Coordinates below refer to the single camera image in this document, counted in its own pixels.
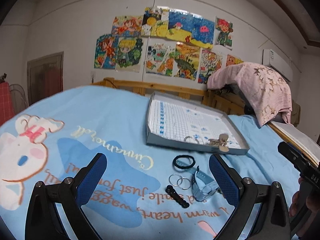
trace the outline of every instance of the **finger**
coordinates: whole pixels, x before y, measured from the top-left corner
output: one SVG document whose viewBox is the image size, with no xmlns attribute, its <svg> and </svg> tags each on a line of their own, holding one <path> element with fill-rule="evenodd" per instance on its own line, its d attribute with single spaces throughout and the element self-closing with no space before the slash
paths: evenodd
<svg viewBox="0 0 320 240">
<path fill-rule="evenodd" d="M 297 231 L 296 235 L 298 237 L 302 237 L 305 234 L 305 232 L 309 229 L 310 225 L 312 224 L 313 220 L 315 219 L 316 215 L 317 215 L 317 213 L 313 213 L 313 212 L 311 213 L 311 215 L 308 218 L 307 222 L 302 226 L 301 229 L 299 229 Z"/>
<path fill-rule="evenodd" d="M 306 205 L 312 212 L 320 209 L 320 195 L 316 192 L 311 193 L 306 199 Z"/>
<path fill-rule="evenodd" d="M 289 216 L 294 217 L 297 214 L 297 205 L 292 204 L 289 209 Z"/>
<path fill-rule="evenodd" d="M 298 199 L 299 199 L 299 192 L 297 191 L 292 196 L 292 203 L 297 203 Z"/>
</svg>

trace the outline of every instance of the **door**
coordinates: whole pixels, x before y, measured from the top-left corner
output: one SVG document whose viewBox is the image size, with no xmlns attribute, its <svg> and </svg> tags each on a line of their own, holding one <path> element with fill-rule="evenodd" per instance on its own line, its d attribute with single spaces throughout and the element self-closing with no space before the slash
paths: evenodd
<svg viewBox="0 0 320 240">
<path fill-rule="evenodd" d="M 27 64 L 29 105 L 63 91 L 63 52 L 31 60 Z"/>
</svg>

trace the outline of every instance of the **plaid fabric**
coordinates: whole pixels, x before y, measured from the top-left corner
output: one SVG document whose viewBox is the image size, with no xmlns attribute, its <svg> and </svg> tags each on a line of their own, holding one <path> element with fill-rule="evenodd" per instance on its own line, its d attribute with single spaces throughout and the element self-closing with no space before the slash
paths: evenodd
<svg viewBox="0 0 320 240">
<path fill-rule="evenodd" d="M 7 82 L 0 84 L 0 126 L 14 117 L 12 100 Z"/>
</svg>

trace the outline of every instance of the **bed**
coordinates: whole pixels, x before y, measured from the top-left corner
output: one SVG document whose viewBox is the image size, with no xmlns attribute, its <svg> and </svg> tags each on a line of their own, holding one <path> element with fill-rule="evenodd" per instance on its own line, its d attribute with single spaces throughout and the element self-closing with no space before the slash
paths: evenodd
<svg viewBox="0 0 320 240">
<path fill-rule="evenodd" d="M 132 87 L 132 92 L 119 90 Z M 148 89 L 170 91 L 181 98 L 201 97 L 202 103 L 230 114 L 247 140 L 246 155 L 223 159 L 242 177 L 256 183 L 279 181 L 288 206 L 299 189 L 299 172 L 277 151 L 283 139 L 257 120 L 242 115 L 243 108 L 214 92 L 154 83 L 105 78 L 42 100 L 0 127 L 0 216 L 18 240 L 24 239 L 25 218 L 34 184 L 59 183 L 86 166 L 97 152 L 108 160 L 91 200 L 82 206 L 103 239 L 213 239 L 233 211 L 222 194 L 197 202 L 191 189 L 179 194 L 190 203 L 182 209 L 165 194 L 168 178 L 177 173 L 174 149 L 147 146 L 145 115 Z M 211 174 L 211 154 L 188 152 L 196 165 Z M 183 177 L 191 178 L 188 172 Z M 255 206 L 239 239 L 245 239 L 258 212 Z M 76 239 L 61 206 L 66 231 Z"/>
</svg>

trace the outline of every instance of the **wooden bed frame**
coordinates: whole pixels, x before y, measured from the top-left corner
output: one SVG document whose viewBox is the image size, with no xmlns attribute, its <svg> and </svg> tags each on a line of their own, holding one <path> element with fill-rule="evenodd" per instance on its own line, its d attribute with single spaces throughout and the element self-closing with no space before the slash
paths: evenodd
<svg viewBox="0 0 320 240">
<path fill-rule="evenodd" d="M 144 96 L 146 89 L 158 90 L 160 92 L 176 92 L 180 98 L 190 99 L 191 96 L 202 97 L 202 104 L 219 109 L 226 114 L 243 115 L 244 114 L 244 102 L 237 95 L 228 93 L 217 95 L 217 91 L 214 90 L 199 90 L 192 88 L 185 88 L 173 85 L 138 82 L 138 81 L 127 81 L 127 80 L 115 80 L 114 78 L 106 77 L 102 81 L 92 83 L 91 85 L 98 85 L 110 88 L 132 88 L 132 92 Z M 299 145 L 292 141 L 288 136 L 282 133 L 276 126 L 271 122 L 268 123 L 271 127 L 285 142 L 292 143 L 297 149 L 304 153 L 305 157 L 309 159 L 316 167 L 318 163 L 314 161 Z"/>
</svg>

